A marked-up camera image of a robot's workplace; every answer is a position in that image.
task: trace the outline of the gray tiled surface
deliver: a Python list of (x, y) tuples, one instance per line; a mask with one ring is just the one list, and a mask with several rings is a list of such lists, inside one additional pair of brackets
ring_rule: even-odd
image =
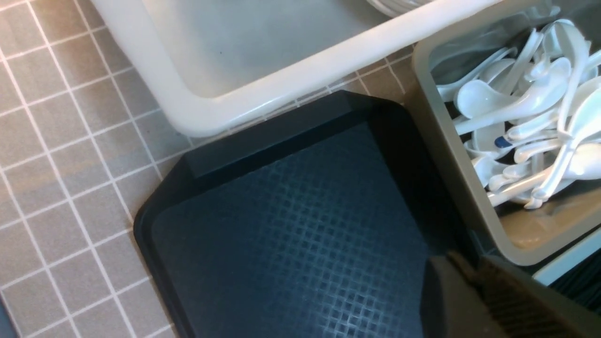
[[(19, 334), (175, 337), (133, 217), (182, 153), (256, 121), (178, 134), (90, 0), (0, 0), (0, 51), (0, 295)], [(337, 90), (402, 102), (411, 51), (268, 117)]]

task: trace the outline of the black plastic tray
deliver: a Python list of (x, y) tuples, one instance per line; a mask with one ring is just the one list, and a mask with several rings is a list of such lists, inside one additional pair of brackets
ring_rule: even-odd
[(187, 153), (134, 232), (182, 337), (418, 337), (426, 258), (477, 259), (403, 107), (347, 92)]

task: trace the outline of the white ceramic spoon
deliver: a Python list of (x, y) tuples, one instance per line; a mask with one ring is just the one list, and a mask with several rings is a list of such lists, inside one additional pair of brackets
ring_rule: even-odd
[[(536, 80), (517, 101), (496, 110), (488, 110), (487, 113), (482, 115), (476, 113), (476, 116), (470, 120), (455, 125), (457, 133), (463, 135), (491, 124), (537, 115), (546, 111), (563, 97), (570, 71), (570, 61), (568, 59), (559, 58), (555, 60), (551, 65), (549, 76)], [(481, 81), (472, 81), (469, 84), (471, 83), (473, 83), (473, 87), (470, 88), (472, 102), (480, 102), (482, 97), (499, 97), (498, 92), (487, 84)], [(485, 109), (486, 103), (480, 103), (480, 106), (481, 109)]]
[[(518, 183), (500, 190), (489, 192), (488, 198), (493, 206), (509, 201), (512, 197), (522, 192), (533, 189), (547, 178), (553, 167), (549, 167), (538, 174), (532, 175)], [(601, 144), (583, 144), (576, 149), (572, 160), (569, 162), (565, 180), (596, 180), (601, 179)]]
[(567, 132), (572, 135), (572, 139), (561, 147), (549, 176), (532, 191), (532, 207), (539, 206), (553, 195), (578, 145), (586, 138), (601, 132), (601, 89), (594, 91), (576, 107)]
[(566, 130), (566, 119), (570, 110), (570, 105), (576, 93), (576, 89), (580, 83), (580, 78), (587, 65), (589, 57), (589, 45), (582, 33), (573, 25), (568, 25), (563, 22), (559, 22), (554, 26), (555, 35), (557, 36), (557, 42), (561, 48), (563, 55), (565, 55), (572, 64), (572, 74), (568, 80), (566, 94), (561, 101), (559, 110), (559, 119), (557, 121), (557, 131), (560, 133), (562, 138), (569, 139), (573, 135), (569, 134)]
[(537, 32), (536, 28), (533, 28), (530, 32), (530, 36), (528, 37), (526, 45), (522, 48), (522, 51), (517, 56), (516, 62), (507, 75), (505, 82), (503, 82), (503, 84), (500, 86), (500, 92), (503, 94), (511, 94), (513, 92), (517, 82), (528, 67), (530, 59), (532, 59), (542, 41), (543, 34)]
[(453, 101), (459, 88), (461, 88), (463, 85), (465, 85), (469, 81), (478, 77), (480, 72), (482, 72), (490, 64), (506, 57), (508, 54), (513, 53), (513, 52), (515, 52), (515, 48), (501, 48), (498, 51), (496, 51), (495, 53), (493, 53), (491, 56), (489, 56), (481, 64), (476, 66), (476, 68), (472, 69), (469, 73), (467, 73), (461, 79), (459, 79), (451, 84), (437, 85), (436, 88), (438, 89), (438, 93), (441, 95), (442, 100), (444, 102)]

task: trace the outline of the tile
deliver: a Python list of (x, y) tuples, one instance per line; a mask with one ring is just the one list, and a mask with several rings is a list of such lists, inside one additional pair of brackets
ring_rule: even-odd
[(129, 212), (135, 215), (150, 194), (159, 186), (159, 183), (159, 176), (154, 168), (147, 168), (119, 180), (117, 187), (121, 191)]
[(95, 139), (113, 177), (151, 163), (133, 123), (111, 129)]
[(78, 89), (73, 94), (92, 132), (129, 119), (117, 89), (110, 79)]
[(47, 49), (11, 59), (8, 61), (8, 65), (27, 102), (39, 100), (66, 89), (50, 51)]
[(45, 271), (4, 289), (4, 300), (24, 336), (64, 318), (58, 296)]
[(103, 243), (96, 251), (117, 292), (149, 275), (131, 232)]
[(112, 185), (94, 190), (73, 202), (93, 243), (131, 226)]
[(86, 31), (73, 0), (35, 0), (31, 6), (50, 42)]
[(6, 167), (44, 150), (25, 110), (0, 116), (0, 165)]
[(318, 90), (314, 90), (314, 91), (312, 91), (312, 92), (310, 92), (310, 93), (308, 93), (308, 94), (306, 94), (306, 95), (303, 95), (303, 96), (301, 96), (301, 97), (297, 98), (296, 100), (297, 100), (297, 101), (303, 101), (303, 100), (306, 100), (306, 99), (308, 99), (308, 98), (309, 98), (309, 97), (311, 97), (311, 96), (315, 96), (315, 95), (317, 95), (317, 94), (319, 94), (319, 93), (323, 93), (324, 91), (327, 91), (327, 90), (328, 90), (328, 89), (327, 89), (326, 87), (319, 88)]
[(359, 79), (349, 82), (344, 86), (338, 87), (337, 90), (346, 90), (352, 93), (367, 95), (367, 92), (365, 91), (365, 88)]
[(119, 295), (137, 336), (146, 336), (169, 325), (169, 319), (150, 281)]
[(411, 58), (394, 63), (390, 65), (390, 67), (403, 85), (405, 93), (408, 93), (418, 85), (417, 78), (415, 77), (415, 73), (411, 67)]
[(3, 181), (0, 181), (0, 226), (15, 221), (18, 218), (19, 213), (12, 198), (10, 198), (8, 188)]
[(380, 69), (363, 77), (363, 83), (371, 96), (392, 100), (398, 103), (403, 101), (403, 90), (398, 85), (388, 67)]
[(160, 174), (164, 177), (167, 177), (171, 169), (175, 167), (176, 163), (182, 158), (181, 156), (176, 156), (174, 158), (167, 159), (161, 163), (157, 163), (156, 166), (159, 168)]
[(0, 0), (0, 8), (15, 4), (22, 0)]
[(96, 7), (90, 0), (78, 0), (79, 7), (81, 8), (81, 12), (83, 12), (85, 19), (88, 21), (88, 25), (91, 29), (98, 28), (100, 26), (104, 26), (105, 22), (98, 14)]
[(100, 46), (100, 51), (104, 55), (106, 63), (111, 72), (118, 72), (121, 69), (132, 66), (125, 53), (121, 50), (111, 32), (108, 29), (102, 29), (94, 33), (96, 42)]
[(13, 82), (8, 76), (5, 67), (0, 66), (0, 112), (17, 108), (21, 105), (21, 100), (14, 89)]
[(154, 338), (177, 338), (177, 334), (175, 333), (175, 330), (173, 330), (173, 327), (170, 327), (166, 331), (163, 331), (154, 336)]
[(71, 196), (109, 180), (90, 140), (57, 150), (52, 158)]
[(79, 334), (85, 338), (127, 338), (127, 326), (113, 299), (96, 305), (73, 318)]
[(342, 78), (332, 82), (331, 84), (328, 85), (328, 87), (332, 88), (332, 87), (336, 87), (337, 85), (341, 85), (347, 81), (351, 81), (352, 79), (355, 79), (357, 77), (357, 73), (356, 72), (352, 72), (351, 74), (348, 74), (346, 76), (343, 76)]
[(90, 251), (53, 266), (50, 271), (70, 312), (111, 294)]
[(134, 117), (158, 109), (159, 104), (135, 70), (132, 69), (115, 76), (115, 81)]
[(25, 215), (65, 199), (45, 156), (7, 170), (6, 177)]
[(57, 326), (48, 329), (40, 334), (37, 334), (35, 338), (75, 338), (75, 331), (69, 321), (64, 321)]
[(363, 75), (365, 73), (369, 73), (372, 70), (376, 70), (380, 67), (383, 67), (386, 65), (386, 60), (381, 59), (381, 60), (377, 60), (376, 62), (370, 64), (369, 66), (365, 66), (359, 70), (357, 70), (357, 73), (359, 73), (359, 75)]
[(27, 222), (48, 264), (88, 246), (68, 203), (36, 215)]
[(69, 94), (43, 101), (29, 107), (29, 110), (49, 149), (88, 134)]
[(173, 129), (162, 111), (144, 116), (136, 124), (155, 161), (190, 148), (188, 139)]
[(90, 35), (55, 45), (52, 50), (70, 86), (108, 75)]
[(0, 257), (0, 285), (42, 267), (23, 223), (0, 230)]
[(393, 61), (408, 57), (409, 55), (411, 55), (411, 53), (413, 53), (413, 46), (407, 46), (405, 48), (401, 48), (398, 51), (388, 55), (386, 57), (386, 59), (388, 59), (388, 62), (393, 62)]
[(0, 12), (0, 48), (6, 57), (44, 44), (27, 4)]

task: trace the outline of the white plastic bin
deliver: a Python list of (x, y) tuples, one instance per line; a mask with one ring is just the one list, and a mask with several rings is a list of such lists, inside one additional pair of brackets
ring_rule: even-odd
[(173, 126), (218, 134), (500, 0), (93, 0)]

